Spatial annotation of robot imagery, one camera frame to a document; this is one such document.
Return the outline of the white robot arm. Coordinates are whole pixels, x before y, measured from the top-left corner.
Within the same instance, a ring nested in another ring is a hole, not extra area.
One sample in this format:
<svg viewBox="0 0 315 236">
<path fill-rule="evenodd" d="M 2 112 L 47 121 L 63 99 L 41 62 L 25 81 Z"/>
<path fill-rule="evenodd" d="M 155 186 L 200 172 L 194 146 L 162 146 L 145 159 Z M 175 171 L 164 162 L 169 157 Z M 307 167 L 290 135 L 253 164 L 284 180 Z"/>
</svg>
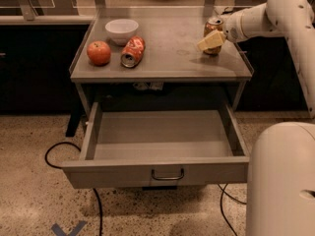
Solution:
<svg viewBox="0 0 315 236">
<path fill-rule="evenodd" d="M 314 12 L 307 0 L 267 0 L 229 16 L 206 34 L 202 51 L 253 37 L 285 39 L 307 111 L 315 110 Z M 250 155 L 246 236 L 315 236 L 315 124 L 266 129 Z"/>
</svg>

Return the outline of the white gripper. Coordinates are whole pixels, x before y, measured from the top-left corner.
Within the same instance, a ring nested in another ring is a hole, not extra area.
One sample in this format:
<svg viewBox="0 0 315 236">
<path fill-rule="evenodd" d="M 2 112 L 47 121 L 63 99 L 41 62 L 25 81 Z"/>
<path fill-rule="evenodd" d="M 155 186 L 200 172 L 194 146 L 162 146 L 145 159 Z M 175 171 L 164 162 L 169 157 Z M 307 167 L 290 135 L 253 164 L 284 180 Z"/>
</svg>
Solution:
<svg viewBox="0 0 315 236">
<path fill-rule="evenodd" d="M 226 40 L 242 42 L 248 39 L 248 16 L 244 11 L 237 11 L 224 19 L 222 30 L 213 30 L 203 37 L 197 46 L 201 51 L 222 46 Z"/>
</svg>

